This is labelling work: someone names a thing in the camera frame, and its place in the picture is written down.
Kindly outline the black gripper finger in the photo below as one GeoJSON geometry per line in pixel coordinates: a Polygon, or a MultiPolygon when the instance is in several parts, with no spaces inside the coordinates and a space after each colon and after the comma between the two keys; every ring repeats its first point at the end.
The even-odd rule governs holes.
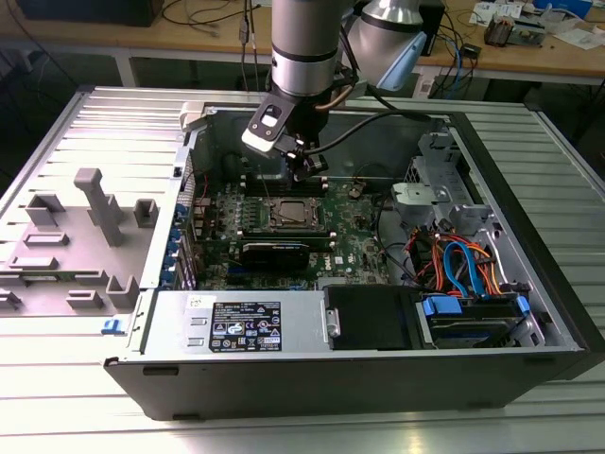
{"type": "Polygon", "coordinates": [[[290,174],[291,180],[297,183],[303,180],[300,174],[304,171],[306,144],[304,141],[296,141],[294,149],[290,151],[290,174]]]}
{"type": "Polygon", "coordinates": [[[327,161],[320,153],[311,154],[304,158],[304,177],[309,179],[327,169],[327,161]]]}

